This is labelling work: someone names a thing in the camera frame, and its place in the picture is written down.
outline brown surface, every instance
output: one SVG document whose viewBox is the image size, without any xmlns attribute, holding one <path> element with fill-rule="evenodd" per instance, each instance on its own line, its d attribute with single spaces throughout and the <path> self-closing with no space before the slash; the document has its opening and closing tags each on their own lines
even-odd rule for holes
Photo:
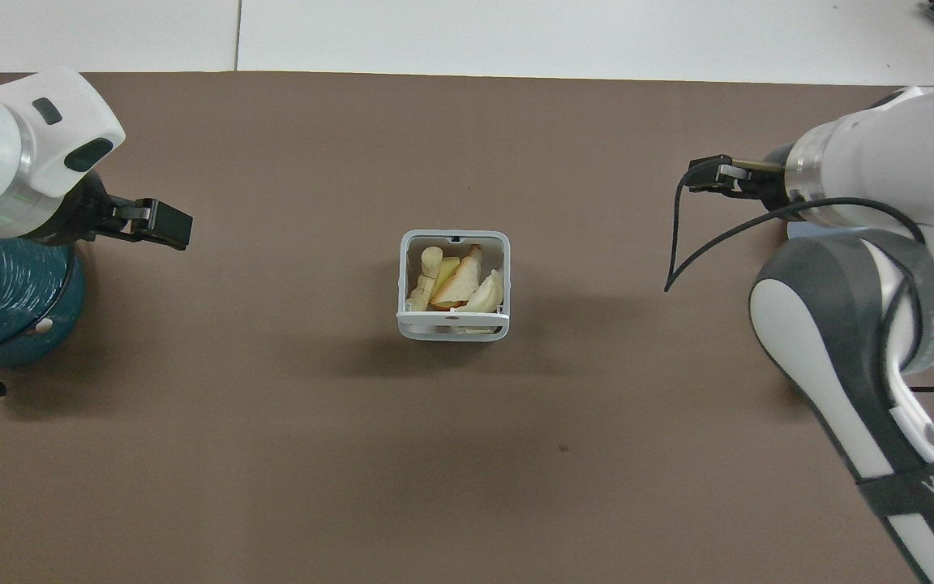
<svg viewBox="0 0 934 584">
<path fill-rule="evenodd" d="M 11 374 L 0 582 L 914 581 L 750 332 L 781 226 L 661 292 L 688 159 L 884 89 L 90 80 L 108 189 L 193 243 L 85 247 L 74 335 Z M 690 195 L 682 248 L 759 211 Z M 511 239 L 507 339 L 397 332 L 401 234 L 442 226 Z"/>
</svg>

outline banana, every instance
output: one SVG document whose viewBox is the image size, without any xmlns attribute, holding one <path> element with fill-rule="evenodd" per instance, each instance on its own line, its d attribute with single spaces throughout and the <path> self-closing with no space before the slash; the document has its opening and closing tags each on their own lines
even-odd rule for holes
<svg viewBox="0 0 934 584">
<path fill-rule="evenodd" d="M 411 311 L 427 310 L 427 302 L 431 299 L 431 293 L 435 291 L 435 282 L 438 281 L 438 275 L 441 271 L 442 249 L 440 247 L 428 247 L 420 254 L 420 277 L 416 278 L 416 288 L 409 293 L 407 303 Z"/>
</svg>

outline black cable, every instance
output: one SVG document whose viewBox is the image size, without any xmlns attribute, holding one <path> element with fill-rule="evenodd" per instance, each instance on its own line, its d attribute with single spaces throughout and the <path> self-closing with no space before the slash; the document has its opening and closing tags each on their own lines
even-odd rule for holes
<svg viewBox="0 0 934 584">
<path fill-rule="evenodd" d="M 867 243 L 874 245 L 874 247 L 877 248 L 878 251 L 881 251 L 882 254 L 886 256 L 886 258 L 889 258 L 889 261 L 893 263 L 893 268 L 895 268 L 902 275 L 900 284 L 897 285 L 896 292 L 894 292 L 892 300 L 890 300 L 889 305 L 885 309 L 885 314 L 883 315 L 882 322 L 881 322 L 882 328 L 879 328 L 878 330 L 879 335 L 882 336 L 881 337 L 882 344 L 885 344 L 889 340 L 890 330 L 892 330 L 892 326 L 893 326 L 892 321 L 895 316 L 893 313 L 898 309 L 898 300 L 902 299 L 904 294 L 910 297 L 910 307 L 914 313 L 913 314 L 913 325 L 915 326 L 915 332 L 913 333 L 913 336 L 915 336 L 915 340 L 920 339 L 922 337 L 922 332 L 923 332 L 922 330 L 923 314 L 922 314 L 922 306 L 920 306 L 920 298 L 918 296 L 918 286 L 915 284 L 918 280 L 916 280 L 915 275 L 912 273 L 910 268 L 903 262 L 898 261 L 896 258 L 894 258 L 893 254 L 890 254 L 890 252 L 887 251 L 887 249 L 885 249 L 884 247 L 880 247 L 880 245 L 878 244 L 875 244 L 874 241 L 867 240 L 867 239 L 864 239 L 864 241 L 867 241 Z M 919 341 L 916 341 L 915 343 L 913 343 L 912 347 L 907 352 L 903 361 L 900 362 L 900 371 L 903 371 L 904 369 L 907 368 L 908 365 L 910 365 L 910 362 L 913 361 L 916 355 L 918 355 L 918 350 L 919 350 Z M 882 346 L 881 351 L 879 352 L 880 352 L 880 356 L 883 361 L 883 359 L 885 359 L 885 347 Z M 886 402 L 887 404 L 889 404 L 889 407 L 896 405 L 896 400 L 893 400 L 892 396 L 890 395 L 889 395 L 889 399 L 887 399 Z"/>
<path fill-rule="evenodd" d="M 716 236 L 705 245 L 701 245 L 701 247 L 697 248 L 697 251 L 694 251 L 693 254 L 691 254 L 686 260 L 679 264 L 679 267 L 677 267 L 675 266 L 675 251 L 677 251 L 677 240 L 679 237 L 679 199 L 681 199 L 685 180 L 686 178 L 689 178 L 688 175 L 690 170 L 687 171 L 687 173 L 684 175 L 684 178 L 681 178 L 681 181 L 679 181 L 679 187 L 677 187 L 677 191 L 675 192 L 675 206 L 674 211 L 672 211 L 672 213 L 674 213 L 674 215 L 672 215 L 672 249 L 670 255 L 670 265 L 668 265 L 668 277 L 665 278 L 665 292 L 668 292 L 668 290 L 672 287 L 672 284 L 674 284 L 675 279 L 678 278 L 679 275 L 683 273 L 683 270 L 687 269 L 690 264 L 694 263 L 694 260 L 700 258 L 700 256 L 704 255 L 704 253 L 709 249 L 716 247 L 716 245 L 723 243 L 723 241 L 726 241 L 727 239 L 730 239 L 730 237 L 734 237 L 738 233 L 749 230 L 753 228 L 753 226 L 770 221 L 770 219 L 786 217 L 799 211 L 814 209 L 815 207 L 829 207 L 833 206 L 833 204 L 852 204 L 852 206 L 855 207 L 868 207 L 870 209 L 882 211 L 883 213 L 892 216 L 892 218 L 896 219 L 896 221 L 902 223 L 904 228 L 909 230 L 910 235 L 915 241 L 924 244 L 924 233 L 922 233 L 922 230 L 920 230 L 918 227 L 918 223 L 915 223 L 913 219 L 908 217 L 902 211 L 893 207 L 892 204 L 879 203 L 877 200 L 860 199 L 856 196 L 839 196 L 834 197 L 833 199 L 802 200 L 802 202 L 788 204 L 786 207 L 781 207 L 781 209 L 770 211 L 769 213 L 760 215 L 755 219 L 749 219 L 749 221 L 745 221 L 741 223 L 741 225 L 737 225 L 735 228 L 727 230 L 726 232 Z"/>
<path fill-rule="evenodd" d="M 896 321 L 896 315 L 900 311 L 900 302 L 903 300 L 903 296 L 913 292 L 913 287 L 910 284 L 911 278 L 907 273 L 907 269 L 901 268 L 901 271 L 904 272 L 903 280 L 900 280 L 900 285 L 896 287 L 896 292 L 893 293 L 893 298 L 889 300 L 889 306 L 885 308 L 885 314 L 882 315 L 881 321 L 878 323 L 878 374 L 881 375 L 881 387 L 885 389 L 885 395 L 880 397 L 885 402 L 886 410 L 896 406 L 893 394 L 887 389 L 889 388 L 889 334 L 893 331 L 893 322 Z M 911 302 L 916 306 L 914 298 L 911 299 Z M 918 343 L 915 342 L 913 348 L 916 347 L 918 347 Z"/>
<path fill-rule="evenodd" d="M 677 251 L 677 244 L 679 243 L 679 200 L 683 197 L 683 187 L 687 186 L 687 182 L 690 181 L 690 178 L 693 178 L 694 174 L 698 174 L 702 170 L 708 169 L 710 166 L 719 166 L 719 164 L 722 163 L 723 160 L 720 159 L 698 162 L 694 164 L 694 166 L 691 166 L 690 169 L 683 174 L 683 177 L 679 177 L 679 182 L 675 185 L 675 199 L 672 200 L 672 251 L 670 252 L 670 259 L 668 260 L 668 273 L 670 277 L 672 276 L 672 269 L 675 266 L 675 251 Z M 665 291 L 668 292 L 668 282 L 666 282 Z"/>
</svg>

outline bread slice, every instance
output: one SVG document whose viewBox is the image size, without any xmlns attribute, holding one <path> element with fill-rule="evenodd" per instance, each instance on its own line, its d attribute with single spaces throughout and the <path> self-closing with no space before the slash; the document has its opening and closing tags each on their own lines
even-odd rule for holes
<svg viewBox="0 0 934 584">
<path fill-rule="evenodd" d="M 442 310 L 464 306 L 467 300 L 470 300 L 471 294 L 478 289 L 481 275 L 482 247 L 475 243 L 471 245 L 466 258 L 460 261 L 459 266 L 456 266 L 452 276 L 445 281 L 438 292 L 435 292 L 434 298 L 431 299 L 431 306 Z"/>
</svg>

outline black strap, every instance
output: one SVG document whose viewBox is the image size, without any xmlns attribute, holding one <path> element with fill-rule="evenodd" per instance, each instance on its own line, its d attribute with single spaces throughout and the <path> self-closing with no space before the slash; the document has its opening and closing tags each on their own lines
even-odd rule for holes
<svg viewBox="0 0 934 584">
<path fill-rule="evenodd" d="M 859 481 L 860 495 L 877 517 L 934 511 L 934 462 Z"/>
</svg>

